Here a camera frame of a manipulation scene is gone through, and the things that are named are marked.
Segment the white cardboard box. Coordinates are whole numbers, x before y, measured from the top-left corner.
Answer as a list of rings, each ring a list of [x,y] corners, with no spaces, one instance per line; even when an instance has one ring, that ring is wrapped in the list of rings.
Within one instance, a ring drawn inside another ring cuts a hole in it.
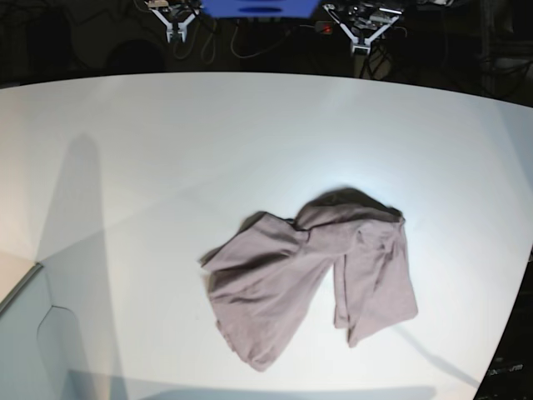
[[[77,319],[52,304],[36,264],[1,302],[1,398],[82,399]]]

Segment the blue plastic bin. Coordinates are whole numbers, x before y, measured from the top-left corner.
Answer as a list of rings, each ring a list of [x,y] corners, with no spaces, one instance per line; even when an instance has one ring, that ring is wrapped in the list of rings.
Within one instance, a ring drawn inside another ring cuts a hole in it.
[[[319,0],[203,0],[215,18],[308,18]]]

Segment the black power strip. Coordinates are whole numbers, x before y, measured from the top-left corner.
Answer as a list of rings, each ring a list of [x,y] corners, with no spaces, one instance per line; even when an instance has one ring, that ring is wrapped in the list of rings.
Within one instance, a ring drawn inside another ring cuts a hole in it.
[[[316,33],[324,35],[333,34],[335,27],[339,27],[356,47],[370,47],[372,42],[381,37],[389,28],[392,28],[395,23],[396,21],[390,20],[381,25],[359,29],[349,27],[343,22],[318,21],[313,27]]]

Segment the mauve grey t-shirt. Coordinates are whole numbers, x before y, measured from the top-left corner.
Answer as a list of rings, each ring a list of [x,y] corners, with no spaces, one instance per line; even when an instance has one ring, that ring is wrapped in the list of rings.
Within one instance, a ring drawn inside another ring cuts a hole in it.
[[[418,313],[401,211],[354,188],[325,192],[285,219],[250,216],[206,253],[207,296],[229,348],[258,372],[285,351],[324,277],[350,347]]]

